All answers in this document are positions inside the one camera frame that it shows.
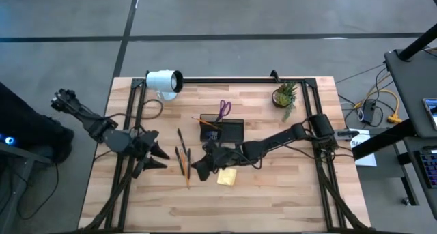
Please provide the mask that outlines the potted succulent plant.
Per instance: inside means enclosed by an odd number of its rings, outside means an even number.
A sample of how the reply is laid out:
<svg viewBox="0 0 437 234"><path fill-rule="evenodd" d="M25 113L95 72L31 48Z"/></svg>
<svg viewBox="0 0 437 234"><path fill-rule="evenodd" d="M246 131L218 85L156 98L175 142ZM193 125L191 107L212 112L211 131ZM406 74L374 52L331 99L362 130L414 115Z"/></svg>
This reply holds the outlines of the potted succulent plant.
<svg viewBox="0 0 437 234"><path fill-rule="evenodd" d="M272 102L277 108L285 110L282 122L286 122L294 109L296 100L296 82L285 82L272 93Z"/></svg>

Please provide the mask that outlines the white paper sheet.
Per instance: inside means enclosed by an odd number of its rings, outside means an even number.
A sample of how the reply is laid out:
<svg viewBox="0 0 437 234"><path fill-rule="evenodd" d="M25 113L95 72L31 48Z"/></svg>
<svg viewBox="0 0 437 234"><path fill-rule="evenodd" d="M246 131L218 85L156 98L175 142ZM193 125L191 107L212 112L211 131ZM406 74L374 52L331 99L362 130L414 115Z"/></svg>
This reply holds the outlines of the white paper sheet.
<svg viewBox="0 0 437 234"><path fill-rule="evenodd" d="M366 140L371 138L371 136L369 134L369 130L359 130L359 129L350 128L350 131L358 132L358 135L353 136L353 138L350 141L351 148L354 148L354 147L360 145L361 143L363 143ZM375 158L374 154L372 153L372 154L365 156L361 159L355 160L355 165L376 167L377 166L376 158Z"/></svg>

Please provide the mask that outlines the smartphone with lit screen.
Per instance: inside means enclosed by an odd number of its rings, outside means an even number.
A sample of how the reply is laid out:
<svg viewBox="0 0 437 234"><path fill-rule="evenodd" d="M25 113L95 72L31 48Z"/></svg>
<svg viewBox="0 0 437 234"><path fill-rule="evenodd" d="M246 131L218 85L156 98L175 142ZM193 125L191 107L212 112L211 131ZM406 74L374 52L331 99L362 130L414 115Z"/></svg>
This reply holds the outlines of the smartphone with lit screen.
<svg viewBox="0 0 437 234"><path fill-rule="evenodd" d="M433 128L437 131L437 98L423 98L423 104Z"/></svg>

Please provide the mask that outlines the black handheld device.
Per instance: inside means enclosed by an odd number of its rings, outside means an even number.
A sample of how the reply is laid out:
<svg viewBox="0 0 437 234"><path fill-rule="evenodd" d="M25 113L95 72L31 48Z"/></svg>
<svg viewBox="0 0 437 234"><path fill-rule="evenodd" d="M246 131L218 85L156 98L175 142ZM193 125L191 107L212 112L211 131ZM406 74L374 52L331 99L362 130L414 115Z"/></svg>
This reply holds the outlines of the black handheld device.
<svg viewBox="0 0 437 234"><path fill-rule="evenodd" d="M338 141L351 141L355 136L360 134L359 131L356 130L336 130L334 133L334 137Z"/></svg>

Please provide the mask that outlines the black power adapter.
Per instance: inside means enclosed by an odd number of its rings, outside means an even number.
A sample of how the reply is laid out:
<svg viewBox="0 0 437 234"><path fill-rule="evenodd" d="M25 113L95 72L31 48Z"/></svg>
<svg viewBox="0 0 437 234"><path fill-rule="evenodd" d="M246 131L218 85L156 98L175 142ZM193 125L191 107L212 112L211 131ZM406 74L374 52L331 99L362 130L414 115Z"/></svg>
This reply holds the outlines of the black power adapter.
<svg viewBox="0 0 437 234"><path fill-rule="evenodd" d="M362 122L366 124L371 124L373 121L373 114L376 109L376 103L372 100L367 100L362 108Z"/></svg>

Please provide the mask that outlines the black aluminium table frame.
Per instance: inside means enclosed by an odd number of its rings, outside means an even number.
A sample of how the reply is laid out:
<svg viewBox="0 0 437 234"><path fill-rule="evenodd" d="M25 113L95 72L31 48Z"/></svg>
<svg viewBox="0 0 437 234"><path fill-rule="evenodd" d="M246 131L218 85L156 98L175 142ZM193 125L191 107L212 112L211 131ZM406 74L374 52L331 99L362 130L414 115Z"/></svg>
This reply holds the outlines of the black aluminium table frame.
<svg viewBox="0 0 437 234"><path fill-rule="evenodd" d="M344 126L341 105L331 77L296 79L296 102L291 117L273 106L278 87L271 77L188 78L176 99L143 109L142 126L159 132L158 142L169 155L166 169L142 172L121 196L104 225L125 232L301 232L326 231L346 226L333 198L318 180L317 162L308 141L270 152L260 169L238 168L235 184L224 186L211 175L200 181L196 174L190 189L179 168L175 146L182 148L182 132L193 161L203 155L199 138L200 114L215 114L221 100L232 103L230 117L244 120L244 137L262 140L325 113L334 129Z"/></svg>

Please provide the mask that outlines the purple handled scissors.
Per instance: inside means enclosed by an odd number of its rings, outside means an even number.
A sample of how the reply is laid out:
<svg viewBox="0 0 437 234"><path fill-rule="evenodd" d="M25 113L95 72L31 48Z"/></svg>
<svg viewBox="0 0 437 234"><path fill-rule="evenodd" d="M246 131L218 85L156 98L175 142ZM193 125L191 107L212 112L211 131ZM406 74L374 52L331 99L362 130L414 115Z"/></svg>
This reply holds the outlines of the purple handled scissors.
<svg viewBox="0 0 437 234"><path fill-rule="evenodd" d="M222 118L227 116L230 113L230 111L231 111L231 102L221 100L219 105L218 116L215 122L219 122Z"/></svg>

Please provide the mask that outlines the person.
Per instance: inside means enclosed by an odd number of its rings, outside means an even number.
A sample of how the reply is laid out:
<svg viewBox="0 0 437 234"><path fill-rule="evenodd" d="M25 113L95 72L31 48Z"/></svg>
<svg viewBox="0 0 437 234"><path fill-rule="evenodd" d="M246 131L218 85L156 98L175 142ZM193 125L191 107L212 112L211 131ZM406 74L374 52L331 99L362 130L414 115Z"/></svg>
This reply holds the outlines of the person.
<svg viewBox="0 0 437 234"><path fill-rule="evenodd" d="M64 162L72 151L74 131L30 107L0 82L0 134L14 137L23 149L50 147L51 160Z"/></svg>

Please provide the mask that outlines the black diagonal pole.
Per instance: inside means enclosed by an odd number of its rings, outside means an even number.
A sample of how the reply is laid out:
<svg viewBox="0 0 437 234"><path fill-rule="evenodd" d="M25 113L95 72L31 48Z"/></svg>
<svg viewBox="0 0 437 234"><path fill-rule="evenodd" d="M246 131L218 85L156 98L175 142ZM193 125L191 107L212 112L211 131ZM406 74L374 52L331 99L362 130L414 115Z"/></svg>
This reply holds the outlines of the black diagonal pole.
<svg viewBox="0 0 437 234"><path fill-rule="evenodd" d="M402 61L408 61L412 56L423 50L430 42L437 38L437 23L417 38L412 44L397 54Z"/></svg>

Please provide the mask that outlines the dark grey side table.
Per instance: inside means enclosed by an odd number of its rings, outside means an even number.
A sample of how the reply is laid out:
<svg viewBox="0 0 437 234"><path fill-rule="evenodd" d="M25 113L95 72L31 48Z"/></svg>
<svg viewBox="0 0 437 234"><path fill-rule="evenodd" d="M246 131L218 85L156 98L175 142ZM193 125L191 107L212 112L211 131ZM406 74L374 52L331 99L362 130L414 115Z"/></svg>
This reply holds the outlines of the dark grey side table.
<svg viewBox="0 0 437 234"><path fill-rule="evenodd" d="M437 98L437 57L420 51L409 61L402 61L392 51L386 52L384 58L417 135L437 137L423 103L425 98Z"/></svg>

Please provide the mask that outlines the black mesh desk organizer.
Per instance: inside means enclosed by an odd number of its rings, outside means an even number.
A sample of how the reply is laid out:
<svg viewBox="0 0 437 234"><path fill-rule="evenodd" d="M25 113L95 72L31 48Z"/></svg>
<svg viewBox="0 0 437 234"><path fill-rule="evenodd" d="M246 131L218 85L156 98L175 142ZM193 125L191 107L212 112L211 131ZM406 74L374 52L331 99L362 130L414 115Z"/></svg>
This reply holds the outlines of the black mesh desk organizer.
<svg viewBox="0 0 437 234"><path fill-rule="evenodd" d="M221 143L242 143L244 141L244 120L243 119L221 119L219 122L215 122L218 115L214 114L200 114L200 119L208 121L218 127L221 130L216 130L210 126L202 124L200 125L200 141L207 142L212 140L206 139L207 131L219 131L221 133L220 139L215 142Z"/></svg>

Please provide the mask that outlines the grey stand with blue light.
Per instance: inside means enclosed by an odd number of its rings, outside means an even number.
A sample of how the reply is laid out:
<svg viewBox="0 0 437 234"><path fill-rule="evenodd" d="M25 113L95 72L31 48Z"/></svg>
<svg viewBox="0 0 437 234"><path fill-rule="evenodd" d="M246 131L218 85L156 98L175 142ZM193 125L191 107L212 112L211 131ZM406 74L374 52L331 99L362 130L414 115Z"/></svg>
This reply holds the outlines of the grey stand with blue light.
<svg viewBox="0 0 437 234"><path fill-rule="evenodd" d="M16 217L18 202L28 187L28 179L36 162L51 165L53 161L41 153L52 153L50 147L36 147L33 151L24 150L14 146L14 139L7 137L0 141L0 153L9 157L21 158L21 167L7 164L9 169L9 182L6 184L7 200L0 207L0 234L10 233L10 229Z"/></svg>

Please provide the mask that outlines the yellow sticky note pad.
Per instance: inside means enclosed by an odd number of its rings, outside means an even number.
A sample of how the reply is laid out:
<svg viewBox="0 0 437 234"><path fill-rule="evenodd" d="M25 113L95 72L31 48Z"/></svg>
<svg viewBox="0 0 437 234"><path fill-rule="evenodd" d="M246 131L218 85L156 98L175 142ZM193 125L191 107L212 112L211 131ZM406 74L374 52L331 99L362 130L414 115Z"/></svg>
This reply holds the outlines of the yellow sticky note pad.
<svg viewBox="0 0 437 234"><path fill-rule="evenodd" d="M217 183L224 186L232 186L236 181L237 170L232 168L219 169Z"/></svg>

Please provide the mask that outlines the black side table beam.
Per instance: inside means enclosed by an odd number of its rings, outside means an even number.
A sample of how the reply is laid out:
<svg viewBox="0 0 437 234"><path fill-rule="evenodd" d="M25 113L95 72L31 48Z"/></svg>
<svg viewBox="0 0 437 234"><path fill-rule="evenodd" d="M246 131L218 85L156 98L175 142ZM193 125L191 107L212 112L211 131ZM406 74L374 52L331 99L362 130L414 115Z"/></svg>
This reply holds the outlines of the black side table beam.
<svg viewBox="0 0 437 234"><path fill-rule="evenodd" d="M360 143L352 148L352 153L355 160L364 158L379 149L399 142L403 138L415 136L416 131L413 122L407 119L382 133L371 136L370 139Z"/></svg>

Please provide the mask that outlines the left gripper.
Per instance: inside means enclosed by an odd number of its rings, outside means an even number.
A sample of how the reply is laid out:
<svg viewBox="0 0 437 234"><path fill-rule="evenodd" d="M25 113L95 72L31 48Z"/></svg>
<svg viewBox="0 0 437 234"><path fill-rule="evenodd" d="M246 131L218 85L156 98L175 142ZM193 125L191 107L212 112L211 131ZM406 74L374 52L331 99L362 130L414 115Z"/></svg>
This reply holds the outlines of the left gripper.
<svg viewBox="0 0 437 234"><path fill-rule="evenodd" d="M159 146L156 139L159 132L156 130L149 130L146 132L134 132L131 143L128 146L128 155L136 159L142 159L146 153L150 152L153 156L162 159L170 159L169 155L165 153ZM145 170L149 169L166 169L167 165L159 162L152 157L145 159Z"/></svg>

